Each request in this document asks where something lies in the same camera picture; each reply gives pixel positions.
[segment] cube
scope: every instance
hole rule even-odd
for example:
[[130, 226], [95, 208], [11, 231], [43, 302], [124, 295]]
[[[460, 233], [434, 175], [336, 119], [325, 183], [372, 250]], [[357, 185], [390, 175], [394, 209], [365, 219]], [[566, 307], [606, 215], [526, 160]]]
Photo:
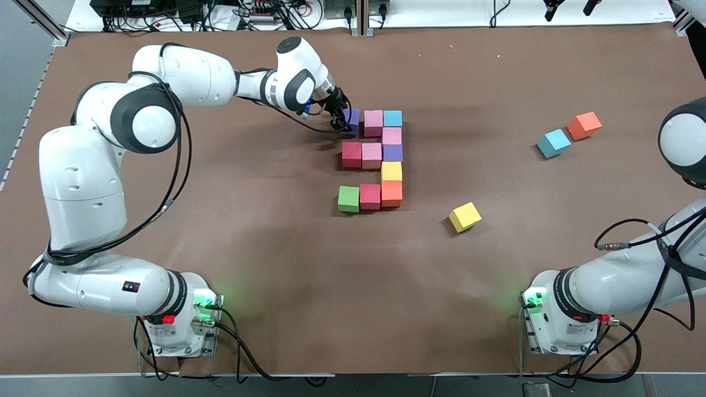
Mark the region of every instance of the cube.
[[343, 167], [362, 168], [363, 167], [363, 145], [360, 142], [344, 142], [341, 159]]
[[386, 110], [383, 113], [383, 126], [386, 127], [401, 127], [402, 126], [402, 110]]
[[383, 135], [384, 114], [382, 110], [366, 110], [363, 112], [365, 116], [365, 131], [363, 135], [366, 138], [380, 138]]
[[383, 145], [402, 145], [402, 127], [383, 127]]
[[358, 136], [360, 109], [343, 109], [343, 119], [349, 124], [350, 131], [341, 131], [342, 135]]
[[456, 233], [461, 233], [469, 227], [477, 224], [482, 219], [473, 203], [468, 203], [464, 206], [456, 208], [451, 211], [448, 218], [451, 220], [453, 227], [456, 229]]
[[402, 161], [402, 145], [383, 145], [383, 161]]
[[341, 186], [338, 188], [338, 210], [345, 213], [359, 213], [360, 188]]
[[566, 126], [569, 131], [571, 138], [574, 141], [579, 139], [588, 138], [593, 135], [594, 132], [598, 131], [603, 124], [598, 120], [598, 117], [594, 112], [579, 114], [571, 120], [571, 123]]
[[382, 143], [363, 143], [363, 170], [379, 170], [383, 162]]
[[381, 194], [379, 184], [360, 185], [360, 209], [379, 210], [381, 204]]
[[402, 181], [383, 181], [380, 184], [380, 207], [391, 208], [402, 205]]
[[380, 174], [383, 181], [401, 181], [402, 163], [399, 161], [383, 161]]
[[561, 154], [570, 145], [571, 142], [569, 141], [569, 138], [566, 138], [564, 131], [561, 131], [560, 129], [544, 134], [542, 140], [537, 144], [546, 158], [551, 158], [555, 155]]

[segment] blue cube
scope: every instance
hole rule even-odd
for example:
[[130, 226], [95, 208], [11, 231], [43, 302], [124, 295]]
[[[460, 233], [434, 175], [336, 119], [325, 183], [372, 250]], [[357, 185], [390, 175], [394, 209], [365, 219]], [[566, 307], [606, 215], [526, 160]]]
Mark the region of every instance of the blue cube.
[[537, 144], [546, 158], [561, 154], [570, 145], [571, 142], [569, 141], [569, 138], [566, 138], [564, 131], [561, 131], [560, 129], [544, 134], [542, 140]]
[[402, 145], [383, 145], [383, 161], [402, 161]]
[[383, 112], [383, 126], [401, 127], [402, 110], [386, 110]]
[[358, 125], [360, 124], [360, 109], [343, 109], [343, 119], [350, 123], [350, 131], [341, 131], [342, 135], [358, 136]]

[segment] light blue cube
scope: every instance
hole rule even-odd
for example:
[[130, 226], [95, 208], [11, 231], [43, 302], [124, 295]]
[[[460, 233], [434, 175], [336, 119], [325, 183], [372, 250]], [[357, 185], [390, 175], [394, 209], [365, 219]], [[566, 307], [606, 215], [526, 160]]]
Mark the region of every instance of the light blue cube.
[[561, 154], [570, 145], [571, 142], [569, 141], [569, 138], [566, 138], [564, 131], [561, 131], [560, 129], [544, 134], [542, 140], [537, 144], [546, 158]]
[[386, 110], [383, 112], [383, 125], [386, 127], [402, 126], [402, 110]]

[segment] yellow cube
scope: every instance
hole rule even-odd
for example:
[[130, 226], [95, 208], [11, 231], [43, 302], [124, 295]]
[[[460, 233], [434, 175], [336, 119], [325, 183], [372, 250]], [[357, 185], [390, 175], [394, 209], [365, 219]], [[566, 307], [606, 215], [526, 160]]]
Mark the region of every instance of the yellow cube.
[[456, 208], [451, 211], [451, 215], [449, 215], [448, 218], [451, 219], [453, 227], [456, 229], [456, 232], [459, 233], [480, 222], [482, 219], [481, 214], [478, 213], [473, 203], [468, 203]]
[[400, 161], [383, 161], [380, 168], [380, 174], [383, 181], [401, 181], [402, 180], [402, 162]]

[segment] brown tabletop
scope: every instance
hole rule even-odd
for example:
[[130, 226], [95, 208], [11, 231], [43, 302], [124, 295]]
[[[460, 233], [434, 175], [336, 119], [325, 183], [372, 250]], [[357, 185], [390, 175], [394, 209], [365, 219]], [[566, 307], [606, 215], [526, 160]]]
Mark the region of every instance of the brown tabletop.
[[[374, 183], [379, 173], [341, 170], [340, 142], [330, 135], [233, 99], [186, 109], [194, 135], [186, 190], [116, 250], [202, 275], [225, 294], [269, 372], [516, 372], [517, 294], [534, 275], [598, 257], [593, 239], [617, 220], [659, 222], [700, 195], [657, 149], [663, 117], [706, 95], [687, 39], [670, 24], [383, 30], [372, 39], [298, 33], [355, 107], [404, 112], [402, 207], [339, 213], [339, 185]], [[137, 370], [129, 319], [43, 307], [20, 282], [49, 237], [37, 171], [42, 134], [68, 124], [88, 84], [124, 81], [143, 45], [180, 42], [244, 70], [276, 66], [275, 48], [288, 35], [79, 34], [56, 50], [0, 193], [1, 373]], [[543, 159], [535, 146], [542, 135], [589, 111], [603, 129]], [[131, 225], [159, 202], [173, 154], [123, 162]], [[458, 235], [446, 217], [469, 201], [483, 221]], [[643, 232], [626, 227], [611, 240]], [[684, 306], [674, 311], [686, 315]], [[697, 316], [706, 316], [702, 302]], [[706, 371], [693, 348], [705, 333], [651, 316], [640, 331], [640, 370]], [[629, 367], [631, 352], [619, 350], [601, 370]], [[564, 362], [528, 357], [527, 367]], [[227, 339], [217, 357], [182, 366], [234, 368]]]

